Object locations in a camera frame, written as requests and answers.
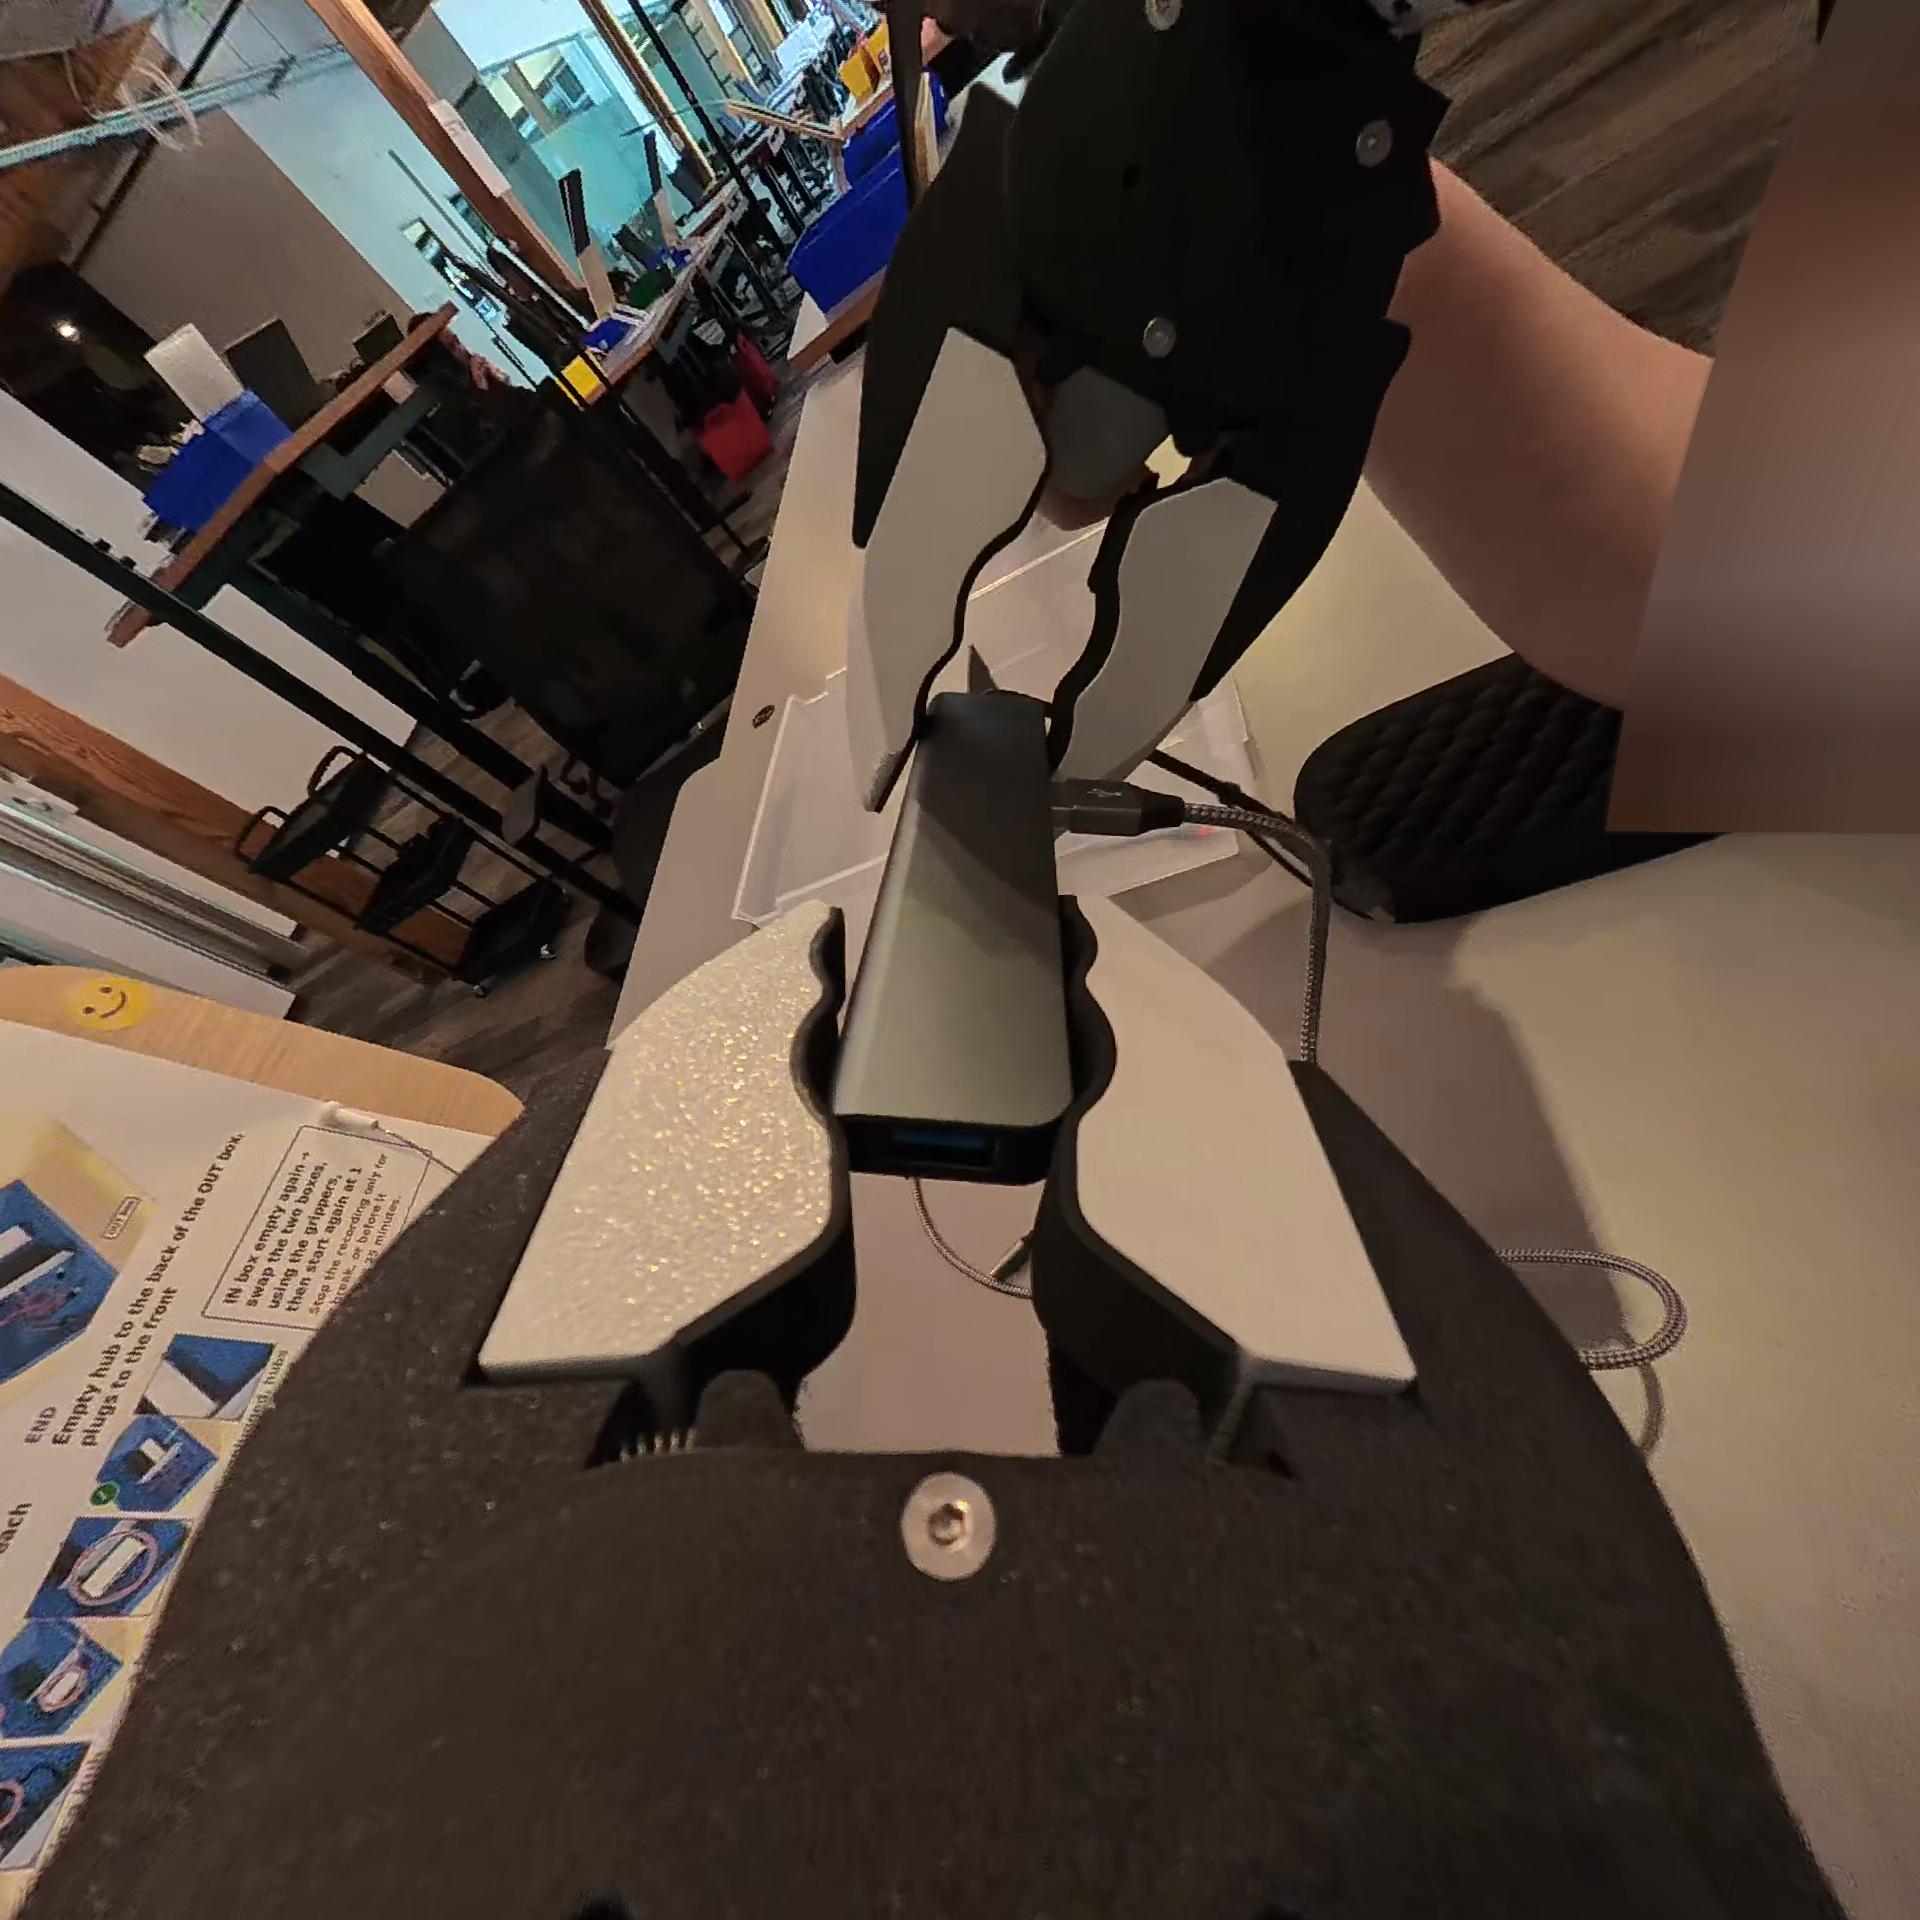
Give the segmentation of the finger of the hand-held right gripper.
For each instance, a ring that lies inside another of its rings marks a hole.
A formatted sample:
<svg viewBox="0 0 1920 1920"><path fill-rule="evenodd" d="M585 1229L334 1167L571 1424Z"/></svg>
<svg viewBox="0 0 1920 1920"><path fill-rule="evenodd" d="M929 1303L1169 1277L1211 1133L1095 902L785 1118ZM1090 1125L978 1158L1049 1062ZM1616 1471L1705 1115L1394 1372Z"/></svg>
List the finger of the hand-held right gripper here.
<svg viewBox="0 0 1920 1920"><path fill-rule="evenodd" d="M1047 446L1005 352L961 326L931 353L870 332L845 659L847 766L866 811L888 799L928 686L961 638L971 584L1027 521L1045 470Z"/></svg>
<svg viewBox="0 0 1920 1920"><path fill-rule="evenodd" d="M1213 477L1110 516L1088 576L1093 628L1049 703L1055 776L1127 776L1179 727L1274 509Z"/></svg>

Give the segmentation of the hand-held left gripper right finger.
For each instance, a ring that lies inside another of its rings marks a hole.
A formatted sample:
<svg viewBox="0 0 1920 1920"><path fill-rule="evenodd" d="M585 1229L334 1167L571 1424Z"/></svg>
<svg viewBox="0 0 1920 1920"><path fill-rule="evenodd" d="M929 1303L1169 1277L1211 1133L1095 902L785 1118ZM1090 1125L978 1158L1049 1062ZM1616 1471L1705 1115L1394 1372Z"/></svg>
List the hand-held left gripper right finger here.
<svg viewBox="0 0 1920 1920"><path fill-rule="evenodd" d="M1062 1435L1175 1383L1234 1438L1263 1387L1414 1380L1285 1047L1115 902L1059 900L1071 1103L1030 1248Z"/></svg>

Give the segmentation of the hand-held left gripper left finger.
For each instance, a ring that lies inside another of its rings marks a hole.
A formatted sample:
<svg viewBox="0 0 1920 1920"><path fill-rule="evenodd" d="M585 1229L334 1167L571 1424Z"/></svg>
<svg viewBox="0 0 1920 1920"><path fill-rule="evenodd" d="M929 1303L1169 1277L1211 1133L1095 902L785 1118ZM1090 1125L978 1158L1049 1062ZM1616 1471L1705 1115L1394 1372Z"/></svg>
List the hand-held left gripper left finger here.
<svg viewBox="0 0 1920 1920"><path fill-rule="evenodd" d="M658 1435L719 1376L795 1408L857 1303L829 1113L845 966L842 912L801 902L615 1038L478 1349L486 1384L615 1383Z"/></svg>

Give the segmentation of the clear plastic bin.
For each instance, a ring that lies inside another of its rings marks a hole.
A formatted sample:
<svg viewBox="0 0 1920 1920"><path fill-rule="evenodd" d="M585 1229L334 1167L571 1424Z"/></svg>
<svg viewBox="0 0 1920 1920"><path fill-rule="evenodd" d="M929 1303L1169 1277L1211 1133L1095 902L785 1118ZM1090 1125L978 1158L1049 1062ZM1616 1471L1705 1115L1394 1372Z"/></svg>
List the clear plastic bin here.
<svg viewBox="0 0 1920 1920"><path fill-rule="evenodd" d="M1049 694L1093 622L1088 567L1097 539L1095 525L1069 534L1033 524L1003 548L968 596L961 654L934 689L961 689L976 655L995 688ZM784 703L735 886L738 921L760 925L809 897L850 918L872 908L898 799L883 811L857 803L845 703L840 671L819 693ZM1064 893L1120 896L1213 865L1239 848L1234 831L1187 822L1139 836L1067 835L1055 859Z"/></svg>

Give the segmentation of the grey USB hub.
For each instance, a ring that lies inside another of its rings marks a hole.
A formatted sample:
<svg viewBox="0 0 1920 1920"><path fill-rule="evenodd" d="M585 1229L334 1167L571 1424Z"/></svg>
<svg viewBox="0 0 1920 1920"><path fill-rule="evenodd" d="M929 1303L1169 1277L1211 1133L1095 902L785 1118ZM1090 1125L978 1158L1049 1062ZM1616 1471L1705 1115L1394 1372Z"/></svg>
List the grey USB hub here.
<svg viewBox="0 0 1920 1920"><path fill-rule="evenodd" d="M1030 1185L1071 1103L1047 713L999 688L925 715L831 1076L851 1171Z"/></svg>

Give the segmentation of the person's right forearm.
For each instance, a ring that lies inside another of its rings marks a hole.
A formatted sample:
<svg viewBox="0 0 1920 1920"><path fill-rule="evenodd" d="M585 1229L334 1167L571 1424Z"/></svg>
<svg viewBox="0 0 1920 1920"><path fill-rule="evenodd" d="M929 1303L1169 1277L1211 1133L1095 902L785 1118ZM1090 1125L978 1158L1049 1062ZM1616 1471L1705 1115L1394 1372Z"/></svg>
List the person's right forearm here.
<svg viewBox="0 0 1920 1920"><path fill-rule="evenodd" d="M1440 160L1430 185L1367 484L1512 655L1622 710L1714 361L1614 310Z"/></svg>

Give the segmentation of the blue storage bin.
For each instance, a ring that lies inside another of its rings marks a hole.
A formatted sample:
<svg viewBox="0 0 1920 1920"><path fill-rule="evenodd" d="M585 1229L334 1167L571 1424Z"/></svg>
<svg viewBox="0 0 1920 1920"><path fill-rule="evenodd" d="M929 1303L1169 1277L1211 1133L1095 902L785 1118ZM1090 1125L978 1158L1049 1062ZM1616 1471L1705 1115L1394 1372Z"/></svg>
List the blue storage bin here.
<svg viewBox="0 0 1920 1920"><path fill-rule="evenodd" d="M842 149L845 188L801 230L785 270L829 310L879 275L904 225L903 136L888 102Z"/></svg>
<svg viewBox="0 0 1920 1920"><path fill-rule="evenodd" d="M159 525L197 534L290 436L262 398L240 390L173 448L141 488L141 502Z"/></svg>

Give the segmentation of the black quilted wrist pad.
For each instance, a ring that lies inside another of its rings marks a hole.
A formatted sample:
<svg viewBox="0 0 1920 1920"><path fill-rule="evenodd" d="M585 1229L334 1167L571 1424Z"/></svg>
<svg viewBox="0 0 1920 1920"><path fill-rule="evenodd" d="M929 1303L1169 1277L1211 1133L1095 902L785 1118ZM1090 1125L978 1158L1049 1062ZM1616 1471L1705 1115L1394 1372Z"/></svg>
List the black quilted wrist pad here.
<svg viewBox="0 0 1920 1920"><path fill-rule="evenodd" d="M1365 921L1453 921L1711 840L1611 831L1622 717L1515 655L1327 736L1294 819L1327 853L1333 900Z"/></svg>

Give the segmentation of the black mesh chair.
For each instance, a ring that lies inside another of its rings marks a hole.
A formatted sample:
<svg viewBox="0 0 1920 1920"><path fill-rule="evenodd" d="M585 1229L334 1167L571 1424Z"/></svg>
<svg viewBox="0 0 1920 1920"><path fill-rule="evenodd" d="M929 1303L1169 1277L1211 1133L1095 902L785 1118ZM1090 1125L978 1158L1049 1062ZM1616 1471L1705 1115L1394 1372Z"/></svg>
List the black mesh chair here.
<svg viewBox="0 0 1920 1920"><path fill-rule="evenodd" d="M383 567L613 787L633 787L735 693L751 589L599 416L562 399L535 399Z"/></svg>

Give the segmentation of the wooden instruction sign board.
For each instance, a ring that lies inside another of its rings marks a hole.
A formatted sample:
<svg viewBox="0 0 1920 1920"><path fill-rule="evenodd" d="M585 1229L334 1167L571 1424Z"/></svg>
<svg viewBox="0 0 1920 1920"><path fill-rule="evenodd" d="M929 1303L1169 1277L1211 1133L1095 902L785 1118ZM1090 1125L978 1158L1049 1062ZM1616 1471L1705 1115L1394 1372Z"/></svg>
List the wooden instruction sign board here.
<svg viewBox="0 0 1920 1920"><path fill-rule="evenodd" d="M497 1084L86 966L1 990L1 1884L127 1715L233 1455Z"/></svg>

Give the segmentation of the wooden desk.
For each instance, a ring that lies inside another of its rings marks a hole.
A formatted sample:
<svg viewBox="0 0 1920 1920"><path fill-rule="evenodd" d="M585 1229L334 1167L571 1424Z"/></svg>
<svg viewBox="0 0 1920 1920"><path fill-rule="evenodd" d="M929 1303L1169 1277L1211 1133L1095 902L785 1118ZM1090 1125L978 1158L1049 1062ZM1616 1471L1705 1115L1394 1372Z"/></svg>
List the wooden desk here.
<svg viewBox="0 0 1920 1920"><path fill-rule="evenodd" d="M375 358L326 405L255 461L234 492L139 587L106 638L125 649L159 623L147 589L207 609L221 589L238 589L326 655L349 661L368 643L269 567L325 497L349 497L438 405L435 384L415 366L447 334L454 303L440 303L407 326L399 343Z"/></svg>

